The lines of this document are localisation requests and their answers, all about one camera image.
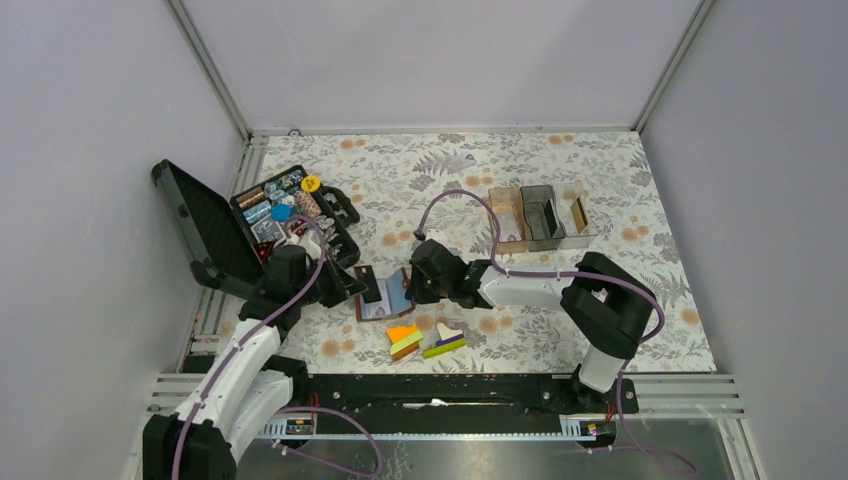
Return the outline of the black VIP credit card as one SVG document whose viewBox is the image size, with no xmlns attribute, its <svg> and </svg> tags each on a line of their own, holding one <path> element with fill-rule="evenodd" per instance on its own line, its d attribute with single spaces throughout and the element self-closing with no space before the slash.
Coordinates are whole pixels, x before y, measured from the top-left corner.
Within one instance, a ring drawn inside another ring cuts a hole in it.
<svg viewBox="0 0 848 480">
<path fill-rule="evenodd" d="M 363 302 L 365 304 L 380 302 L 382 300 L 382 294 L 380 293 L 373 267 L 371 265 L 356 266 L 354 273 L 357 280 L 366 286 L 366 289 L 361 294 Z"/>
</svg>

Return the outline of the silver VIP credit card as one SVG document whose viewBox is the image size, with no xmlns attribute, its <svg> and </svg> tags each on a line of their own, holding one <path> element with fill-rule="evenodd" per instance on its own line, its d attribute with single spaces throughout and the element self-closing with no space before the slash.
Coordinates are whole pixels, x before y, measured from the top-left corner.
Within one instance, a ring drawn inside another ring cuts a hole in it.
<svg viewBox="0 0 848 480">
<path fill-rule="evenodd" d="M 365 304 L 362 307 L 362 319 L 364 321 L 387 320 L 396 317 L 397 313 L 390 306 Z"/>
</svg>

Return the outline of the brown leather card holder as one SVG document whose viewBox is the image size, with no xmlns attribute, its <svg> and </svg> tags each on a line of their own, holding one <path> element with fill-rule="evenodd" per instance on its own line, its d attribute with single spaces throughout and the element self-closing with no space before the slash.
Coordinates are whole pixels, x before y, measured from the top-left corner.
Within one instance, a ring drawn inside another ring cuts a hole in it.
<svg viewBox="0 0 848 480">
<path fill-rule="evenodd" d="M 377 281 L 380 293 L 382 294 L 382 300 L 380 302 L 369 304 L 390 306 L 393 311 L 397 313 L 397 317 L 393 319 L 408 315 L 415 310 L 415 302 L 407 296 L 408 287 L 410 285 L 410 276 L 405 267 L 399 268 L 388 277 L 377 278 Z M 358 322 L 371 322 L 364 321 L 362 319 L 362 307 L 364 305 L 365 303 L 363 302 L 361 295 L 359 295 L 355 303 L 356 320 Z"/>
</svg>

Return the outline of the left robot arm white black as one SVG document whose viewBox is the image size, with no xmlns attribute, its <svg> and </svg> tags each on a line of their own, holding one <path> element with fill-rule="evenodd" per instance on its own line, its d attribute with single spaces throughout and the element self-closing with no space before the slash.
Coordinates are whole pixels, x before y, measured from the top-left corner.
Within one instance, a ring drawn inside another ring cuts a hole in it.
<svg viewBox="0 0 848 480">
<path fill-rule="evenodd" d="M 171 414 L 147 421 L 143 478 L 235 478 L 239 461 L 271 417 L 309 401 L 304 364 L 277 354 L 302 308 L 333 307 L 366 289 L 315 247 L 276 248 L 224 352 Z"/>
</svg>

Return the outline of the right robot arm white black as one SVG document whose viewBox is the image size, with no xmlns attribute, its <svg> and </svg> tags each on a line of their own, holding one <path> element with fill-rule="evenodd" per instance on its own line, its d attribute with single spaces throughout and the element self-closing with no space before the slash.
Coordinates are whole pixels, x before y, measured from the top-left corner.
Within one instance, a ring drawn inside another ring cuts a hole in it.
<svg viewBox="0 0 848 480">
<path fill-rule="evenodd" d="M 418 304 L 447 299 L 465 309 L 527 306 L 563 312 L 589 342 L 573 386 L 575 402 L 597 412 L 646 336 L 652 315 L 664 320 L 655 294 L 618 264 L 588 252 L 573 271 L 516 270 L 491 259 L 470 262 L 435 240 L 410 258 L 407 298 Z"/>
</svg>

